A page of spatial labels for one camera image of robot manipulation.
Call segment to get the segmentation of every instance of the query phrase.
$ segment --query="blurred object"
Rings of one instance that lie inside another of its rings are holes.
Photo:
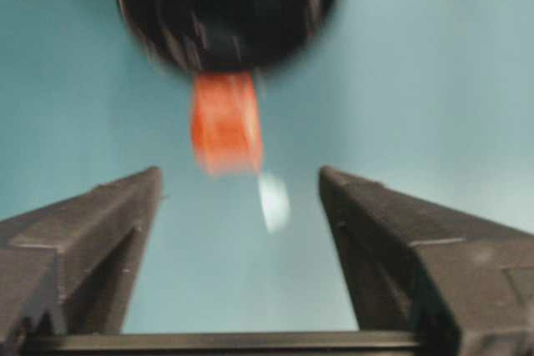
[[[185,71],[237,72],[285,60],[334,0],[118,0],[150,53]]]
[[[290,220],[290,198],[284,181],[271,173],[258,176],[259,200],[269,233],[284,229]]]
[[[211,175],[261,169],[263,144],[250,73],[195,79],[191,142],[198,163]]]

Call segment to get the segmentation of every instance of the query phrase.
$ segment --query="light blue wall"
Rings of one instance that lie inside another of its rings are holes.
[[[0,218],[159,165],[126,331],[354,328],[318,167],[534,232],[533,27],[534,0],[340,0],[257,81],[292,212],[271,235],[254,177],[198,170],[189,81],[147,61],[114,0],[0,0]]]

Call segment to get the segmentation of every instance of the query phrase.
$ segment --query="red object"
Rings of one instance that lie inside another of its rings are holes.
[[[249,73],[194,80],[191,142],[197,162],[211,175],[261,169],[258,102]]]

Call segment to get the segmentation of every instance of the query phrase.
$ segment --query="black clamp jaw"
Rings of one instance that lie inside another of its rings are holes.
[[[160,198],[161,172],[0,222],[0,355],[32,333],[119,333]]]
[[[161,190],[144,173],[0,223],[0,356],[531,356],[534,237],[323,168],[362,331],[119,335]]]
[[[332,168],[320,195],[361,329],[411,329],[444,354],[532,354],[534,237]]]

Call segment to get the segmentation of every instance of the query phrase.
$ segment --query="black round object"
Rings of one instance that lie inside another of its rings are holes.
[[[334,0],[118,0],[133,32],[196,73],[285,60],[317,32]]]

